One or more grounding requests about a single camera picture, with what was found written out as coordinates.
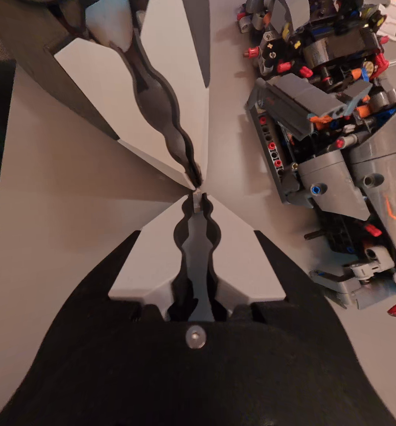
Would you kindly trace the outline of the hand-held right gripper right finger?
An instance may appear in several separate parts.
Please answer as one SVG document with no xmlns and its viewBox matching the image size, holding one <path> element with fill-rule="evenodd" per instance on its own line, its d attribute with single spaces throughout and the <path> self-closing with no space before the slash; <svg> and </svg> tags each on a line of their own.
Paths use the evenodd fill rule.
<svg viewBox="0 0 396 426">
<path fill-rule="evenodd" d="M 201 199 L 206 237 L 211 242 L 207 293 L 215 320 L 226 320 L 238 306 L 278 302 L 286 293 L 255 230 L 213 196 Z"/>
</svg>

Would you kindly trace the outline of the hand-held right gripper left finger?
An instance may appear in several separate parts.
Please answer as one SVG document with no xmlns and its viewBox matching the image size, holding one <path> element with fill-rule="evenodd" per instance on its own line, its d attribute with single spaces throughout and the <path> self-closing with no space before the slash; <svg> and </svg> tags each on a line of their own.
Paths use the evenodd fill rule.
<svg viewBox="0 0 396 426">
<path fill-rule="evenodd" d="M 155 305 L 164 319 L 189 319 L 190 279 L 183 248 L 189 219 L 186 195 L 143 227 L 109 291 L 112 300 Z"/>
</svg>

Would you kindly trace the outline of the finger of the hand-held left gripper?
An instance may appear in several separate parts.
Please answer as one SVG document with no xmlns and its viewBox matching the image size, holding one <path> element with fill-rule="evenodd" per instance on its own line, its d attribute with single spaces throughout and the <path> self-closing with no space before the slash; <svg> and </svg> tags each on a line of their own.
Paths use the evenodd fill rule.
<svg viewBox="0 0 396 426">
<path fill-rule="evenodd" d="M 163 134 L 140 111 L 133 77 L 116 50 L 75 38 L 54 57 L 115 131 L 122 146 L 178 184 L 195 189 L 185 168 L 170 155 Z"/>
<path fill-rule="evenodd" d="M 135 50 L 150 88 L 139 96 L 191 188 L 208 163 L 210 2 L 132 1 Z"/>
</svg>

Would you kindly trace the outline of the grey and black lego car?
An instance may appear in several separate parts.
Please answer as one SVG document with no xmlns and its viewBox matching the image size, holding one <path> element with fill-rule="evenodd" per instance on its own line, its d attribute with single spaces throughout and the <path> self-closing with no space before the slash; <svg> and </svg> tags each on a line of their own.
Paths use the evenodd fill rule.
<svg viewBox="0 0 396 426">
<path fill-rule="evenodd" d="M 316 211 L 306 240 L 357 258 L 311 279 L 344 308 L 396 294 L 396 1 L 250 0 L 237 23 L 254 42 L 246 109 L 281 201 Z"/>
</svg>

